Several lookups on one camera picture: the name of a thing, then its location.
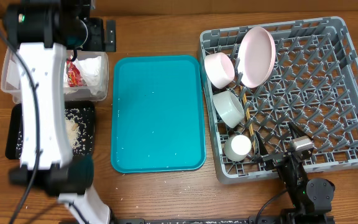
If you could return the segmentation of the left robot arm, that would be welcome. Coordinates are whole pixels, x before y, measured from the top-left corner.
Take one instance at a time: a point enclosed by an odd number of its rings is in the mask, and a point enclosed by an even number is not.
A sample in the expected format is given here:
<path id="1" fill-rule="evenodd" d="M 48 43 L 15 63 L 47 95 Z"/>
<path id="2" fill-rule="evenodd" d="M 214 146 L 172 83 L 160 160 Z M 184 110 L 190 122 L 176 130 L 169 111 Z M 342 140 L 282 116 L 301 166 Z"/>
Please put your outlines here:
<path id="1" fill-rule="evenodd" d="M 101 19 L 91 1 L 21 1 L 4 15 L 4 41 L 19 64 L 23 143 L 14 185 L 37 187 L 79 223 L 114 223 L 93 186 L 90 155 L 74 156 L 65 127 L 63 74 L 69 50 L 104 51 Z"/>

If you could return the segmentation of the grey-blue bowl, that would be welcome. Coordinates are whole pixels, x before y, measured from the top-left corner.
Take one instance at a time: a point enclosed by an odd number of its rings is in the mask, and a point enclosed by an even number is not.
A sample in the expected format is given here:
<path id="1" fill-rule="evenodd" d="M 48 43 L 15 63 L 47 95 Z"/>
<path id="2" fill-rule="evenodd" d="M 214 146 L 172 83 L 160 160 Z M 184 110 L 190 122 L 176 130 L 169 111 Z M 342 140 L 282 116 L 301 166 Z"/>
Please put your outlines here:
<path id="1" fill-rule="evenodd" d="M 231 91 L 213 95 L 213 104 L 220 118 L 230 128 L 235 128 L 244 119 L 242 104 Z"/>

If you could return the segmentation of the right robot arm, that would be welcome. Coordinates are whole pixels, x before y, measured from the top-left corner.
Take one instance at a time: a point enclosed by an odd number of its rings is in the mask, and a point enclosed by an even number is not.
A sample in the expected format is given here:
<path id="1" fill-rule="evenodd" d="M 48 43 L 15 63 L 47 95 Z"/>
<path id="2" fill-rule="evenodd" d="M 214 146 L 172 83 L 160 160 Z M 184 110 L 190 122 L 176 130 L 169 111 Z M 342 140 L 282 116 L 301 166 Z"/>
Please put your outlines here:
<path id="1" fill-rule="evenodd" d="M 322 178 L 309 179 L 303 161 L 312 156 L 314 140 L 294 123 L 288 124 L 292 140 L 283 152 L 269 154 L 259 133 L 255 136 L 258 151 L 255 161 L 264 163 L 265 170 L 275 170 L 285 185 L 285 190 L 273 196 L 258 211 L 251 223 L 334 223 L 326 214 L 332 210 L 335 185 Z M 292 208 L 284 208 L 278 216 L 262 216 L 265 208 L 288 194 Z"/>

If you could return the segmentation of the large white plate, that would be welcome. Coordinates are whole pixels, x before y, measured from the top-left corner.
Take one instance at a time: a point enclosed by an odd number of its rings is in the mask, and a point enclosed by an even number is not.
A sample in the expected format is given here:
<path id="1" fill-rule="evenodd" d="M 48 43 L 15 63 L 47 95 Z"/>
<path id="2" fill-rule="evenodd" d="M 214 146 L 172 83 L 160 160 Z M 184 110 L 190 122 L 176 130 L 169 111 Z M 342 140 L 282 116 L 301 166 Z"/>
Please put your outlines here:
<path id="1" fill-rule="evenodd" d="M 248 88 L 263 84 L 270 76 L 276 58 L 272 35 L 262 27 L 251 28 L 240 44 L 237 58 L 242 84 Z"/>

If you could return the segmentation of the pale green plastic cup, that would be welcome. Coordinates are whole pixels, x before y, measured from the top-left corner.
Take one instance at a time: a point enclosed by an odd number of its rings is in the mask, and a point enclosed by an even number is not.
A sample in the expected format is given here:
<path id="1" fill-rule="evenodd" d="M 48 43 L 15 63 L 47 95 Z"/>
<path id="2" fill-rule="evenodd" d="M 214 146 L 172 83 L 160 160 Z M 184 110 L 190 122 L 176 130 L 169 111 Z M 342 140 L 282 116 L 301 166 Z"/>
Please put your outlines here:
<path id="1" fill-rule="evenodd" d="M 226 157 L 234 162 L 245 159 L 251 149 L 252 143 L 250 139 L 244 135 L 232 136 L 224 144 Z"/>

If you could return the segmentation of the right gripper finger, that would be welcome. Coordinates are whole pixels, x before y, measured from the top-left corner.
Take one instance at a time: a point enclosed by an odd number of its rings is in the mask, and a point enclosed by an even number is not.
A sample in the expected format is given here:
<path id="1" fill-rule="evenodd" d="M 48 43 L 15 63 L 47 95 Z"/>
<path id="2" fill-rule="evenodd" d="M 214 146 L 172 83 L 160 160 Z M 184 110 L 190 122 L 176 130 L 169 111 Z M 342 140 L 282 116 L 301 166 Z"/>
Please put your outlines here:
<path id="1" fill-rule="evenodd" d="M 308 136 L 304 131 L 302 131 L 292 121 L 289 122 L 288 127 L 289 127 L 289 130 L 290 130 L 291 136 L 292 136 L 292 140 L 295 139 L 295 138 L 298 138 L 298 137 Z"/>
<path id="2" fill-rule="evenodd" d="M 272 162 L 272 157 L 268 154 L 264 142 L 258 132 L 255 133 L 257 138 L 258 150 L 255 153 L 256 162 Z"/>

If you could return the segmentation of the red foil snack wrapper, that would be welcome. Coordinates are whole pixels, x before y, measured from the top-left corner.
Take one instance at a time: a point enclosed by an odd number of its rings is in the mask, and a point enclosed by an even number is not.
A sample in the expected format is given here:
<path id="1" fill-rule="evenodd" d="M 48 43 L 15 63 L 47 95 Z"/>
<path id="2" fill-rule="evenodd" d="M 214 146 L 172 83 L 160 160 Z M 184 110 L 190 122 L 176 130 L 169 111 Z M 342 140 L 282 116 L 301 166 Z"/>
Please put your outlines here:
<path id="1" fill-rule="evenodd" d="M 71 61 L 66 61 L 67 66 L 67 84 L 69 87 L 86 86 L 86 82 L 82 79 L 80 70 Z"/>

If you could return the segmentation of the wooden chopstick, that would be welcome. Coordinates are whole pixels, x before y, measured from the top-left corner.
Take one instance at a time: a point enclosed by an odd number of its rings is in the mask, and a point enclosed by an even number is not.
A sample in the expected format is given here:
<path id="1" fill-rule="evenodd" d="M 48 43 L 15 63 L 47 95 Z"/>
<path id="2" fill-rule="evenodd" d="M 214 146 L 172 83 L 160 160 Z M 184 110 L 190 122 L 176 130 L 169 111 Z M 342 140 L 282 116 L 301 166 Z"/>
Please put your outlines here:
<path id="1" fill-rule="evenodd" d="M 255 141 L 253 140 L 254 137 L 254 129 L 253 129 L 253 125 L 252 125 L 252 119 L 250 117 L 250 112 L 249 112 L 249 104 L 247 101 L 247 97 L 246 94 L 244 94 L 244 96 L 242 97 L 242 100 L 244 102 L 244 108 L 246 111 L 246 120 L 247 120 L 247 124 L 248 124 L 248 130 L 251 136 L 251 141 L 252 141 L 252 146 L 254 149 L 256 149 L 256 145 L 255 145 Z"/>

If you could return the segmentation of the small pink bowl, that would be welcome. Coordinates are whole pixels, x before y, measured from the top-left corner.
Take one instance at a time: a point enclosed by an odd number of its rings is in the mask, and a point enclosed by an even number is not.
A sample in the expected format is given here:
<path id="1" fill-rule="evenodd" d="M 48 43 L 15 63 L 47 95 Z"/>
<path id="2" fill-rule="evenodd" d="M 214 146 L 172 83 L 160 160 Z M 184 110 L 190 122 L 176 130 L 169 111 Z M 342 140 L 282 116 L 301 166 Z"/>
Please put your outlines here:
<path id="1" fill-rule="evenodd" d="M 204 68 L 210 82 L 218 89 L 230 84 L 235 76 L 230 58 L 222 52 L 207 55 L 204 59 Z"/>

